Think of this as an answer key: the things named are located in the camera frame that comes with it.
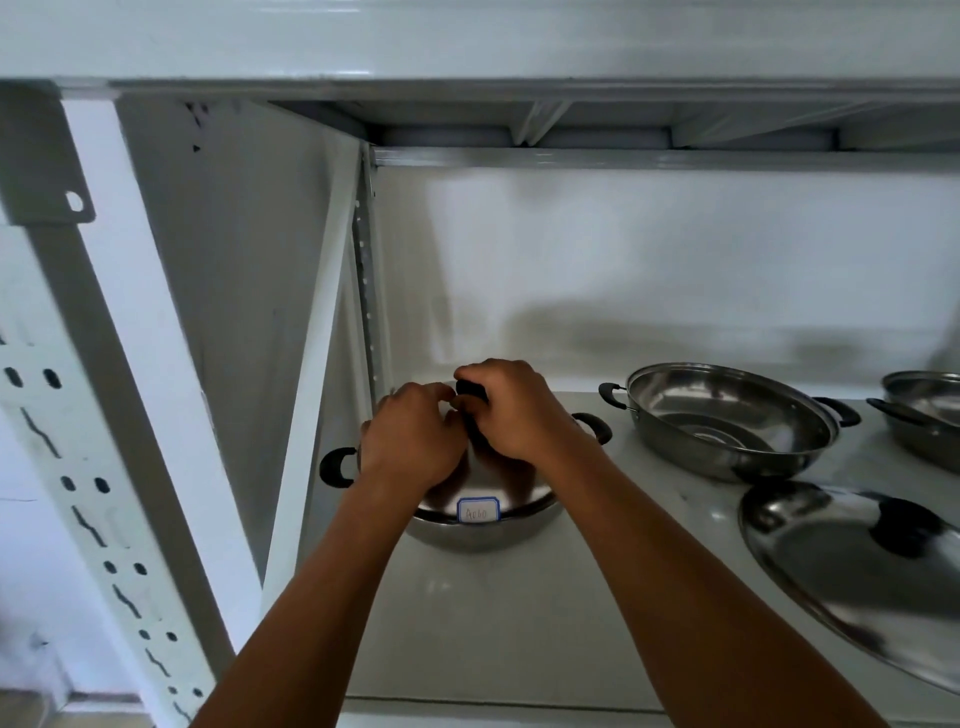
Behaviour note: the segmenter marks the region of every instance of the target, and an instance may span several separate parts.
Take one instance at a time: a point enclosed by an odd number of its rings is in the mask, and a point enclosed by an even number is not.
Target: round hole
[[[57,376],[57,373],[54,372],[52,369],[44,369],[43,378],[46,379],[47,384],[49,384],[54,389],[60,389],[63,386],[62,384],[60,384],[60,378]]]
[[[84,198],[73,190],[68,189],[66,191],[66,203],[70,205],[70,209],[72,209],[74,212],[84,211]]]
[[[14,387],[22,387],[23,379],[20,378],[20,374],[13,367],[7,367],[4,369],[3,373],[7,375],[7,379],[10,380],[10,384]]]

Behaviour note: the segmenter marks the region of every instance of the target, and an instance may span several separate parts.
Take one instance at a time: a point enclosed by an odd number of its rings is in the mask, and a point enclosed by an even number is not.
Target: black lid handle
[[[477,384],[475,381],[457,379],[457,394],[471,395],[472,397],[476,397],[477,399],[483,400],[487,404],[490,404],[490,398],[487,397],[487,390],[484,388],[483,384]]]

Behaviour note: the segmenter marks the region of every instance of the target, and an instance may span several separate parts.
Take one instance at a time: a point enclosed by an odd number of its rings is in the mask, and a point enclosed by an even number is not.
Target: white wall
[[[958,201],[906,174],[382,168],[394,375],[522,357],[586,391],[692,360],[852,397],[958,367]]]
[[[136,693],[109,643],[98,598],[32,463],[0,415],[0,688],[37,687],[28,670],[37,662],[27,650],[36,630],[50,641],[75,691]],[[48,668],[48,660],[38,666]]]

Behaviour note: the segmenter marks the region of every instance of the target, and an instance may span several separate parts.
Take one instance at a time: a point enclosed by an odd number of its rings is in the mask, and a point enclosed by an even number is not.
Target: stainless steel pot
[[[626,390],[629,404],[613,395],[618,389]],[[626,387],[601,384],[600,396],[630,410],[640,437],[657,454],[693,473],[734,482],[791,477],[812,465],[841,427],[861,422],[843,402],[711,364],[644,367]]]
[[[457,393],[487,399],[484,388],[472,382],[458,381]],[[601,445],[613,436],[596,415],[577,412],[571,417],[587,425]],[[427,492],[407,533],[441,548],[486,551],[530,538],[560,515],[563,507],[530,463],[501,455],[469,416],[465,423],[467,452],[450,477]],[[327,453],[320,462],[320,479],[347,488],[353,480],[342,475],[341,466],[354,454],[357,448]]]
[[[894,439],[934,465],[960,473],[960,375],[894,372],[883,378],[886,401],[870,398]]]

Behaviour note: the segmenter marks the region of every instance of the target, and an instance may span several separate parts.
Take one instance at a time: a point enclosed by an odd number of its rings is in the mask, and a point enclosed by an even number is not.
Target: pot handle
[[[900,404],[899,402],[878,400],[876,397],[868,397],[867,404],[875,409],[880,410],[880,412],[885,414],[887,417],[892,417],[895,420],[900,420],[901,422],[905,422],[910,425],[922,427],[923,429],[934,434],[938,434],[944,428],[944,424],[939,420],[930,417],[924,412],[916,410],[913,407]]]
[[[574,412],[570,415],[574,420],[579,420],[584,425],[593,430],[593,436],[597,439],[597,442],[600,445],[606,445],[610,440],[613,439],[613,430],[610,429],[610,426],[601,420],[596,415],[591,415],[589,412]]]
[[[607,404],[613,407],[616,407],[617,409],[629,409],[633,411],[634,409],[631,406],[624,404],[622,401],[618,400],[613,395],[613,390],[615,389],[626,390],[627,388],[622,387],[619,384],[614,384],[611,381],[605,381],[603,384],[597,387],[597,391],[600,393],[600,397],[603,399],[604,402],[606,402]]]
[[[344,477],[340,469],[344,465],[344,458],[357,453],[357,448],[332,449],[320,461],[320,480],[334,488],[349,488],[353,480]]]
[[[860,413],[848,404],[844,404],[842,401],[835,400],[831,397],[814,397],[813,399],[818,401],[820,404],[825,404],[827,407],[840,415],[841,427],[853,427],[854,425],[859,425],[863,422],[863,418],[860,417]]]

